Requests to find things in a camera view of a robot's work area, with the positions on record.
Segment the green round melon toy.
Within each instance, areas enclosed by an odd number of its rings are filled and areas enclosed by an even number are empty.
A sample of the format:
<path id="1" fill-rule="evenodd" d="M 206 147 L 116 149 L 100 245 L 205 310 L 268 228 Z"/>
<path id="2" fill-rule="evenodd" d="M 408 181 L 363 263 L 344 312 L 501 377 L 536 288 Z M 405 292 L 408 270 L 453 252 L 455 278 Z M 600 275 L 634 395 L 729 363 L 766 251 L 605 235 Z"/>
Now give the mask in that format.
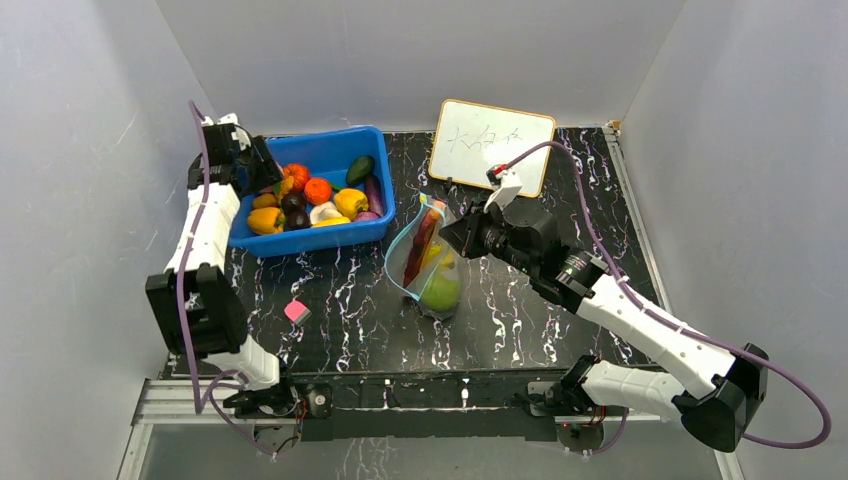
<path id="1" fill-rule="evenodd" d="M 433 275 L 420 296 L 420 303 L 439 313 L 453 311 L 460 300 L 461 282 L 457 278 Z"/>

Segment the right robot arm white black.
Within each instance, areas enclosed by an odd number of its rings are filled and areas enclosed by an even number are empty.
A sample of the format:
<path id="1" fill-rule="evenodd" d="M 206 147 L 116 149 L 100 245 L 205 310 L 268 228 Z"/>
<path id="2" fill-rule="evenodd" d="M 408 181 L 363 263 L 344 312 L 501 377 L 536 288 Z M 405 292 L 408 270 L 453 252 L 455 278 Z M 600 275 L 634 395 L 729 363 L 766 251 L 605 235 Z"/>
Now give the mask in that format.
<path id="1" fill-rule="evenodd" d="M 614 333 L 661 366 L 660 371 L 622 367 L 583 355 L 553 392 L 577 414 L 620 406 L 678 421 L 695 439 L 732 452 L 765 397 L 767 375 L 749 355 L 695 339 L 694 331 L 657 312 L 641 296 L 625 294 L 609 267 L 568 245 L 555 217 L 529 204 L 486 209 L 473 204 L 440 237 L 461 256 L 491 255 L 527 275 L 544 300 Z"/>

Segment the yellow bell pepper toy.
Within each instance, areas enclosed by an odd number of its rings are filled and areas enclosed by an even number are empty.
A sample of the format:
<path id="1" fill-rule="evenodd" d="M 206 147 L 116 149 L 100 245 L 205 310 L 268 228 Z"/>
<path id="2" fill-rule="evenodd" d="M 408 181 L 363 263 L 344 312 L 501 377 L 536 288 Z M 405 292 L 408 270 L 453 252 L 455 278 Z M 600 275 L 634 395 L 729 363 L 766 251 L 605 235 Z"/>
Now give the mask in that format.
<path id="1" fill-rule="evenodd" d="M 453 253 L 453 249 L 442 243 L 433 243 L 424 256 L 423 266 L 453 269 L 455 267 L 455 255 Z"/>

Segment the hot dog bun toy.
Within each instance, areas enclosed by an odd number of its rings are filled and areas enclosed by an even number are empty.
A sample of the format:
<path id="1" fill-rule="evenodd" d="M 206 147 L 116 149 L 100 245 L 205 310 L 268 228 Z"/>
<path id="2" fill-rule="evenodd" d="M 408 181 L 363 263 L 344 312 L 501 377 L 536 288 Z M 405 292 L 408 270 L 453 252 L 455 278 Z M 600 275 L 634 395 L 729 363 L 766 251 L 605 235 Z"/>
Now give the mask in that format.
<path id="1" fill-rule="evenodd" d="M 425 254 L 429 251 L 434 231 L 443 217 L 445 207 L 446 204 L 440 200 L 435 200 L 432 206 L 425 207 L 423 217 L 414 231 L 404 270 L 403 287 L 409 286 L 415 280 L 425 264 Z"/>

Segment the orange pumpkin toy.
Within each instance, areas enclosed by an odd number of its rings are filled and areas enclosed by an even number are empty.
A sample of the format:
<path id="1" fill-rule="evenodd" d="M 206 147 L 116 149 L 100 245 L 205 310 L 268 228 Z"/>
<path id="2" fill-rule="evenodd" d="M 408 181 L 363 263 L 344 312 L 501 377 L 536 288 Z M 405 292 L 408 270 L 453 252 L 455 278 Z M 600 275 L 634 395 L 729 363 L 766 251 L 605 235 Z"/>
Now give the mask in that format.
<path id="1" fill-rule="evenodd" d="M 312 178 L 310 170 L 305 165 L 298 163 L 283 166 L 282 175 L 281 192 L 283 194 L 301 193 Z"/>

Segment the clear zip top bag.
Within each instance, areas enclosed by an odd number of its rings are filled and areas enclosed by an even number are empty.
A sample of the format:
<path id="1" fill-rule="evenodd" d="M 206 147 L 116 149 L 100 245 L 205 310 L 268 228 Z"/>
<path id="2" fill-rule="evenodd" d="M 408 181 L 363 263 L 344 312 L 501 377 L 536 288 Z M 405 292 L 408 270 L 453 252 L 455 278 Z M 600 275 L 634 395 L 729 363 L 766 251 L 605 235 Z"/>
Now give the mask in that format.
<path id="1" fill-rule="evenodd" d="M 391 283 L 421 312 L 443 321 L 454 315 L 462 281 L 455 250 L 440 230 L 455 216 L 447 204 L 432 195 L 418 194 L 418 211 L 391 242 L 384 269 Z"/>

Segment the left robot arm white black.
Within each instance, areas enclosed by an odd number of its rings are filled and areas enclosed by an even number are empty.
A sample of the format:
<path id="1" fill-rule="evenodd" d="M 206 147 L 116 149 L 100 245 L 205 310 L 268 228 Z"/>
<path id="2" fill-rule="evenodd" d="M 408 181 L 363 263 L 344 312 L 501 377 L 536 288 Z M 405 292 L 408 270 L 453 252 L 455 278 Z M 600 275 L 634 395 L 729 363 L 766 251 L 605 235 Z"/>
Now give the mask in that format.
<path id="1" fill-rule="evenodd" d="M 265 139 L 235 114 L 201 122 L 204 148 L 187 174 L 188 209 L 175 252 L 145 291 L 168 351 L 234 370 L 275 416 L 294 411 L 297 387 L 280 378 L 280 360 L 249 334 L 246 310 L 226 277 L 230 231 L 242 199 L 281 181 Z"/>

